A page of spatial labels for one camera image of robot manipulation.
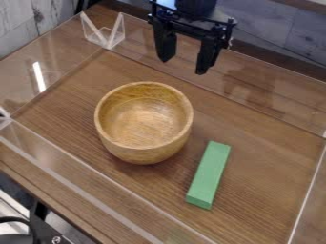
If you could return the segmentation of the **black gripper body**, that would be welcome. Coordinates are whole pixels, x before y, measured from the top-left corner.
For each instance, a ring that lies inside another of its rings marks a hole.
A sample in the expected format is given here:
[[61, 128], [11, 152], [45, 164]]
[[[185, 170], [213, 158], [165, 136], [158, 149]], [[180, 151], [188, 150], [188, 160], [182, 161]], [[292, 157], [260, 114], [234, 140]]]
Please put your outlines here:
[[217, 2], [218, 0], [150, 0], [150, 19], [157, 17], [193, 38], [209, 34], [217, 36], [222, 48], [228, 49], [237, 20], [218, 10]]

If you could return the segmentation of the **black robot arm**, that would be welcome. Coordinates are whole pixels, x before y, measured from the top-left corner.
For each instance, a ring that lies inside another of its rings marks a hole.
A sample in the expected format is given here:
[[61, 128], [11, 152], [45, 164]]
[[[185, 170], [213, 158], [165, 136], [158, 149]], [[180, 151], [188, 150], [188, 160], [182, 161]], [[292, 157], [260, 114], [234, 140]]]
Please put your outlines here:
[[232, 46], [237, 20], [218, 10], [218, 0], [150, 0], [149, 23], [153, 25], [157, 55], [162, 62], [177, 55], [177, 36], [202, 42], [196, 74], [206, 74], [222, 49]]

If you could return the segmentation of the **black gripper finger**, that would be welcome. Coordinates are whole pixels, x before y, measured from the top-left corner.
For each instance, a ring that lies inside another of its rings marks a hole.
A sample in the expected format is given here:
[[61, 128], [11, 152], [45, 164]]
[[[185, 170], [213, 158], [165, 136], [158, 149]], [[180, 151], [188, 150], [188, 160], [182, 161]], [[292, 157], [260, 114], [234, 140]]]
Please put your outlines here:
[[216, 65], [216, 61], [222, 49], [221, 40], [213, 36], [208, 36], [202, 40], [201, 52], [198, 54], [197, 70], [198, 75], [206, 74], [210, 67]]
[[158, 18], [153, 19], [153, 30], [157, 55], [162, 62], [168, 62], [177, 55], [177, 33], [173, 26]]

